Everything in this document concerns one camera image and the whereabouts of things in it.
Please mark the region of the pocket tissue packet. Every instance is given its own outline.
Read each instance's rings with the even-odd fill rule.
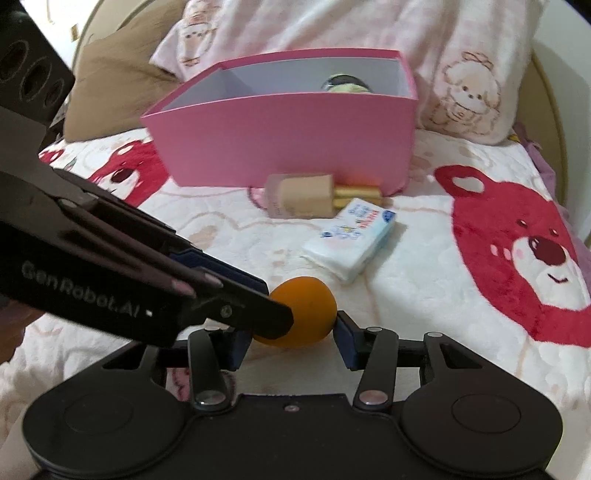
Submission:
[[[382,246],[394,225],[395,213],[353,199],[303,247],[303,257],[352,282]]]

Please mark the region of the brown pillow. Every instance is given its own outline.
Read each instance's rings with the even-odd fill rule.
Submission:
[[[139,117],[179,85],[174,76],[148,62],[183,16],[186,3],[173,0],[154,7],[84,47],[66,113],[66,141],[140,128]]]

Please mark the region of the bedsheet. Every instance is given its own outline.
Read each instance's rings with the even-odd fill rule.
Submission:
[[[417,131],[409,185],[389,200],[394,231],[349,286],[300,257],[325,220],[269,219],[246,189],[178,187],[144,129],[60,142],[40,158],[141,205],[270,289],[312,275],[362,327],[455,338],[555,403],[564,436],[549,471],[559,480],[591,477],[591,299],[567,229],[518,142],[488,147]],[[38,395],[124,343],[48,314],[31,325],[0,366],[0,444]],[[419,385],[417,371],[400,370],[396,399]],[[175,373],[168,386],[183,397]],[[360,375],[326,339],[297,350],[253,342],[235,379],[240,392],[351,397]]]

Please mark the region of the pillow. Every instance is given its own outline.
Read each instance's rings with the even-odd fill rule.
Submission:
[[[151,62],[186,81],[219,61],[294,48],[400,50],[417,126],[504,140],[547,0],[190,0]]]
[[[181,18],[186,0],[151,8],[129,24],[86,45],[64,124],[68,142],[115,135],[143,125],[139,117],[172,92],[178,80],[149,64]]]

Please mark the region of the red bear face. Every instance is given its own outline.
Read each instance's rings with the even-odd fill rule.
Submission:
[[[454,197],[453,234],[484,297],[534,339],[591,344],[591,299],[554,203],[473,167],[445,166],[434,174]],[[569,331],[568,319],[584,322],[584,335]]]
[[[65,150],[63,148],[60,150],[45,150],[39,153],[39,160],[41,160],[43,163],[52,163],[60,158],[64,152]]]
[[[136,140],[118,148],[90,181],[137,207],[168,179],[152,141]]]

